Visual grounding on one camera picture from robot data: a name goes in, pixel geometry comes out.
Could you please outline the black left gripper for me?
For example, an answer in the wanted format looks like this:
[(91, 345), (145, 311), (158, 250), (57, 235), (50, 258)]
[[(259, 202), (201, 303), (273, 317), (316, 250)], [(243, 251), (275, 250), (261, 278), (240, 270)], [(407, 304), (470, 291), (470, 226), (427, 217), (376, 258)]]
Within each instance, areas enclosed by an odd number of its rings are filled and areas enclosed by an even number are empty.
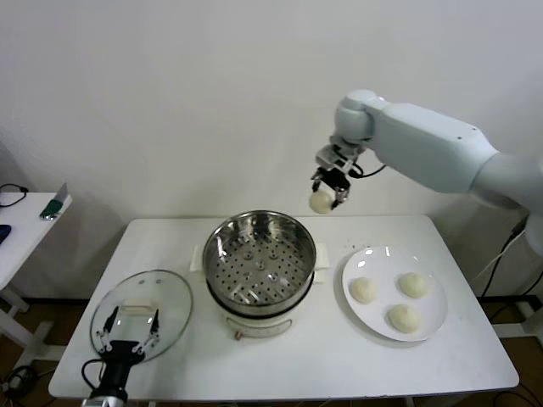
[(118, 311), (118, 308), (114, 308), (104, 322), (103, 328), (96, 331), (100, 342), (98, 352), (104, 354), (102, 360), (105, 363), (104, 373), (99, 383), (100, 396), (126, 397), (126, 382), (131, 368), (141, 363), (144, 360), (144, 354), (160, 341), (159, 311), (156, 310), (150, 321), (148, 336), (144, 340), (110, 342), (109, 334), (114, 327)]

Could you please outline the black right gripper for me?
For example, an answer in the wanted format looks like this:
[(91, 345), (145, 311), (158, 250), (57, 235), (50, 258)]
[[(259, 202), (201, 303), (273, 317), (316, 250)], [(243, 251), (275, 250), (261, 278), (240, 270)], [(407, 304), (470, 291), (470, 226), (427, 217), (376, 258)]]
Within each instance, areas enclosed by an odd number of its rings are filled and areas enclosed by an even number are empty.
[(331, 205), (332, 209), (336, 209), (339, 205), (347, 201), (349, 197), (350, 182), (341, 170), (336, 168), (326, 170), (323, 167), (318, 167), (316, 174), (311, 180), (311, 189), (313, 192), (317, 192), (322, 183), (334, 190), (334, 200)]

